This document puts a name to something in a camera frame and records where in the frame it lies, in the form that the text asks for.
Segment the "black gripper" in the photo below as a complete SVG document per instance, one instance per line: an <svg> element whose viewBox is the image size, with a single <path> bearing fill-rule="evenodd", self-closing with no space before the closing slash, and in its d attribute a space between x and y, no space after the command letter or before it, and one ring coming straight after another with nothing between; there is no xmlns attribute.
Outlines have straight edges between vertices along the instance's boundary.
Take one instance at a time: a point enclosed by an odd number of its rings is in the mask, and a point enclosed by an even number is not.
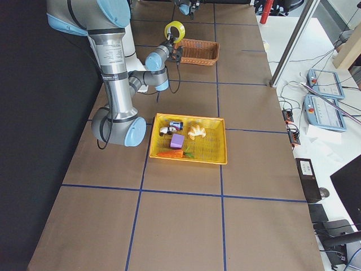
<svg viewBox="0 0 361 271"><path fill-rule="evenodd" d="M173 54L174 54L174 45L173 45L172 41L173 41L173 35L171 33L168 33L167 41L165 41L165 47L166 47L168 56L173 56Z"/></svg>

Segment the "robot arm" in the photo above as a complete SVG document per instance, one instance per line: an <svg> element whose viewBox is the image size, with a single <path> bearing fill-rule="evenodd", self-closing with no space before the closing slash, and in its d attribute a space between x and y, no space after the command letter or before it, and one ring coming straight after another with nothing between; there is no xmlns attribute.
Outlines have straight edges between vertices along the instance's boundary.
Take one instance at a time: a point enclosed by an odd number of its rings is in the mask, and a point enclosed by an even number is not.
<svg viewBox="0 0 361 271"><path fill-rule="evenodd" d="M174 0L174 4L179 8L184 15L192 15L200 7L199 0Z"/></svg>
<svg viewBox="0 0 361 271"><path fill-rule="evenodd" d="M132 97L142 86L163 91L169 86L165 62L181 38L165 29L166 41L146 58L146 70L128 71L123 39L130 29L127 1L47 1L49 25L58 31L86 36L94 52L108 97L91 128L98 141L126 147L139 145L146 121L138 116Z"/></svg>

